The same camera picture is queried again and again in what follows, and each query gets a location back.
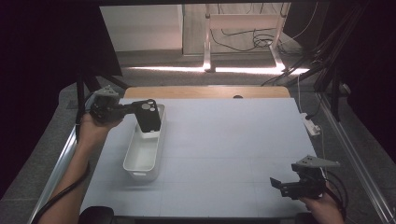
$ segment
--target wall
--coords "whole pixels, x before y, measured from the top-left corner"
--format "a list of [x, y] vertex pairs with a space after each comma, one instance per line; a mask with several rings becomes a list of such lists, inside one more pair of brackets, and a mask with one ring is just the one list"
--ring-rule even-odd
[[181, 49], [181, 5], [101, 7], [115, 51]]
[[319, 36], [326, 18], [328, 5], [328, 2], [318, 2], [315, 10], [315, 2], [293, 2], [290, 5], [283, 32], [290, 37], [296, 36], [294, 39], [305, 50], [314, 49], [319, 44]]

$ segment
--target white table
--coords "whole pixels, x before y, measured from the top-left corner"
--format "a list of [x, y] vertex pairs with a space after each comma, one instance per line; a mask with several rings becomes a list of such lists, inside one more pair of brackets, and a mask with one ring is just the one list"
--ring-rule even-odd
[[[123, 99], [131, 103], [137, 99]], [[158, 178], [133, 181], [122, 164], [136, 120], [106, 140], [81, 211], [108, 206], [129, 217], [294, 217], [270, 177], [295, 182], [290, 165], [316, 156], [292, 98], [156, 99], [167, 129]]]

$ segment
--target white container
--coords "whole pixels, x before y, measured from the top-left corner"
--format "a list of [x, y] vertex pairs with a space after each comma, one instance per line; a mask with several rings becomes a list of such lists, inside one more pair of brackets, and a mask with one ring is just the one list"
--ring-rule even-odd
[[134, 128], [134, 135], [126, 153], [123, 168], [137, 181], [152, 181], [158, 176], [163, 151], [166, 118], [165, 106], [157, 105], [161, 129], [157, 137], [143, 137], [138, 124]]

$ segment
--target person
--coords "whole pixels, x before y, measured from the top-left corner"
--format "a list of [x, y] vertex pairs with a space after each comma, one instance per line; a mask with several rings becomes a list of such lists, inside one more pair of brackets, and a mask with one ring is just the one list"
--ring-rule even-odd
[[319, 224], [344, 224], [338, 205], [329, 194], [323, 193], [319, 199], [300, 198], [300, 201], [305, 203]]
[[[75, 154], [67, 167], [60, 183], [53, 191], [51, 198], [80, 179], [86, 172], [91, 154], [105, 141], [108, 132], [119, 125], [121, 120], [101, 124], [87, 113], [81, 119], [79, 141]], [[83, 198], [83, 185], [79, 185], [63, 196], [38, 220], [39, 224], [78, 223], [79, 211]], [[311, 210], [313, 217], [320, 224], [344, 223], [335, 201], [326, 193], [318, 200], [300, 199]]]
[[[91, 154], [105, 141], [108, 132], [119, 125], [121, 120], [101, 124], [90, 114], [85, 114], [80, 123], [79, 140], [76, 151], [58, 186], [52, 192], [51, 198], [80, 179], [86, 172]], [[79, 210], [83, 197], [83, 185], [79, 185], [55, 203], [38, 223], [78, 223]]]

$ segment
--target black cable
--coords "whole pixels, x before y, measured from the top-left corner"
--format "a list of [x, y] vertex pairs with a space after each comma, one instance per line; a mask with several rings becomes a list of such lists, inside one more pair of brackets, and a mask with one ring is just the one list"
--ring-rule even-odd
[[284, 5], [285, 3], [282, 3], [282, 7], [280, 8], [280, 14], [282, 14], [282, 10], [283, 10], [283, 5]]
[[218, 41], [215, 39], [215, 37], [213, 36], [212, 30], [210, 30], [210, 34], [212, 35], [213, 41], [214, 41], [216, 44], [221, 45], [221, 46], [223, 46], [223, 47], [225, 47], [225, 48], [229, 48], [229, 49], [233, 49], [233, 50], [241, 51], [241, 52], [251, 51], [251, 50], [257, 48], [257, 47], [253, 47], [253, 48], [251, 48], [251, 49], [236, 49], [236, 48], [233, 48], [233, 47], [231, 47], [231, 46], [228, 46], [228, 45], [225, 45], [225, 44], [221, 44], [220, 42], [218, 42]]
[[[264, 7], [264, 3], [262, 3], [262, 8]], [[260, 14], [262, 14], [262, 8], [260, 8]]]
[[274, 12], [276, 13], [276, 9], [274, 8], [274, 4], [273, 4], [273, 3], [270, 3], [270, 4], [271, 4], [272, 9], [273, 9]]
[[278, 48], [278, 51], [280, 54], [289, 55], [289, 56], [301, 56], [301, 55], [305, 54], [305, 50], [303, 50], [303, 49], [295, 50], [292, 52], [285, 50], [285, 48], [283, 47], [283, 42], [280, 39], [278, 39], [278, 40], [279, 40], [280, 44], [277, 46], [277, 48]]
[[325, 180], [328, 181], [329, 183], [331, 183], [332, 186], [335, 188], [335, 190], [337, 190], [338, 196], [340, 197], [340, 198], [339, 198], [340, 203], [341, 203], [341, 205], [345, 206], [345, 201], [344, 201], [344, 197], [343, 197], [343, 195], [342, 195], [342, 193], [341, 193], [341, 190], [340, 190], [340, 189], [335, 185], [335, 183], [334, 183], [332, 180], [330, 180], [329, 178], [325, 178]]
[[[250, 10], [247, 12], [247, 14], [251, 11], [252, 7], [253, 7], [253, 4], [250, 5]], [[221, 10], [221, 13], [224, 14], [224, 10], [223, 10], [221, 4], [218, 3], [218, 13], [219, 13], [219, 14], [220, 14], [220, 10]], [[260, 39], [259, 36], [269, 36], [269, 37], [272, 37], [272, 38], [274, 38], [274, 36], [273, 36], [273, 35], [265, 35], [265, 34], [255, 35], [255, 33], [256, 33], [256, 31], [267, 31], [267, 30], [274, 30], [274, 29], [275, 29], [275, 28], [271, 28], [271, 29], [259, 29], [259, 30], [254, 29], [254, 30], [243, 31], [243, 32], [237, 32], [237, 33], [232, 33], [232, 34], [227, 34], [227, 33], [225, 33], [225, 32], [223, 31], [223, 29], [220, 29], [221, 32], [222, 32], [224, 35], [227, 35], [227, 36], [241, 35], [241, 34], [246, 34], [246, 33], [253, 33], [253, 38], [252, 38], [253, 48], [251, 48], [251, 49], [236, 49], [236, 48], [233, 48], [233, 47], [231, 47], [231, 46], [229, 46], [229, 45], [221, 44], [219, 41], [217, 41], [217, 40], [215, 39], [212, 30], [210, 30], [210, 34], [212, 35], [213, 41], [214, 41], [216, 44], [221, 45], [221, 46], [223, 46], [223, 47], [225, 47], [225, 48], [228, 48], [228, 49], [233, 49], [233, 50], [236, 50], [236, 51], [246, 52], [246, 51], [254, 50], [254, 49], [256, 49], [256, 48], [266, 48], [266, 47], [269, 47], [269, 46], [271, 45], [273, 39], [270, 39], [270, 38]]]
[[85, 104], [87, 103], [87, 101], [88, 101], [88, 99], [90, 99], [90, 97], [93, 95], [93, 93], [92, 92], [90, 92], [90, 94], [88, 94], [86, 97], [85, 97], [85, 100], [84, 100], [84, 105], [79, 105], [78, 106], [78, 112], [77, 112], [77, 115], [76, 115], [76, 141], [78, 142], [78, 138], [79, 138], [79, 126], [80, 126], [80, 124], [81, 124], [81, 119], [82, 119], [82, 116], [84, 116], [84, 114], [85, 114]]
[[[329, 36], [323, 41], [321, 42], [318, 46], [316, 46], [314, 49], [310, 50], [309, 52], [307, 52], [306, 54], [304, 54], [304, 56], [302, 57], [302, 59], [300, 59], [297, 63], [295, 63], [292, 67], [293, 68], [298, 68], [300, 67], [304, 62], [306, 62], [308, 59], [310, 59], [312, 56], [314, 57], [320, 57], [322, 55], [324, 55], [327, 50], [330, 48], [330, 45], [332, 44], [332, 41], [334, 40], [335, 36], [337, 35], [337, 33], [340, 31], [340, 29], [345, 25], [345, 23], [347, 22], [347, 20], [350, 18], [350, 16], [352, 15], [353, 12], [349, 12], [347, 13], [344, 18], [340, 21], [340, 23], [337, 25], [337, 27], [329, 34]], [[282, 77], [286, 77], [291, 73], [287, 73], [287, 74], [282, 74]]]
[[345, 221], [347, 218], [347, 210], [345, 207], [342, 205], [340, 200], [337, 198], [337, 196], [328, 188], [325, 189], [326, 193], [329, 194], [330, 197], [338, 204], [338, 208], [340, 209], [341, 216], [343, 217], [343, 220]]
[[88, 163], [87, 169], [85, 170], [85, 173], [73, 184], [71, 184], [69, 187], [65, 188], [62, 190], [60, 193], [55, 195], [51, 200], [49, 200], [43, 207], [40, 208], [40, 210], [35, 214], [35, 217], [32, 220], [32, 224], [38, 223], [40, 218], [54, 205], [56, 204], [64, 195], [70, 193], [73, 189], [78, 187], [89, 175], [90, 173], [90, 164]]
[[323, 97], [324, 97], [323, 95], [320, 96], [319, 104], [318, 104], [318, 107], [317, 107], [317, 110], [315, 111], [315, 113], [307, 115], [305, 117], [306, 119], [310, 120], [310, 119], [312, 119], [314, 116], [316, 116], [318, 114], [318, 112], [320, 110], [320, 105], [321, 105], [321, 103], [323, 101]]
[[291, 67], [285, 69], [286, 71], [284, 71], [283, 74], [281, 74], [281, 75], [279, 75], [279, 76], [277, 76], [277, 77], [274, 77], [274, 78], [271, 78], [271, 79], [265, 81], [264, 83], [261, 84], [261, 86], [264, 86], [264, 85], [267, 84], [269, 81], [275, 79], [275, 81], [273, 82], [273, 86], [274, 86], [275, 83], [277, 83], [281, 78], [287, 77], [288, 75], [290, 75], [291, 73], [293, 73], [297, 68], [299, 68], [299, 67], [300, 67], [304, 62], [306, 62], [309, 58], [310, 58], [310, 54], [309, 54], [309, 53], [304, 54], [304, 56], [303, 56], [301, 59], [299, 59], [293, 66], [291, 66]]
[[333, 172], [327, 171], [327, 173], [329, 175], [331, 175], [332, 177], [334, 177], [337, 180], [337, 182], [341, 185], [341, 188], [343, 188], [343, 191], [344, 191], [344, 193], [346, 195], [346, 198], [345, 198], [345, 201], [344, 201], [344, 203], [345, 203], [344, 207], [347, 208], [347, 206], [349, 204], [349, 198], [348, 198], [346, 186], [344, 185], [343, 181], [337, 175], [335, 175]]
[[268, 80], [266, 80], [265, 82], [263, 82], [263, 83], [261, 84], [261, 86], [262, 86], [262, 87], [265, 86], [265, 84], [269, 83], [270, 81], [272, 81], [273, 79], [276, 79], [276, 78], [278, 78], [278, 77], [271, 77], [270, 79], [268, 79]]

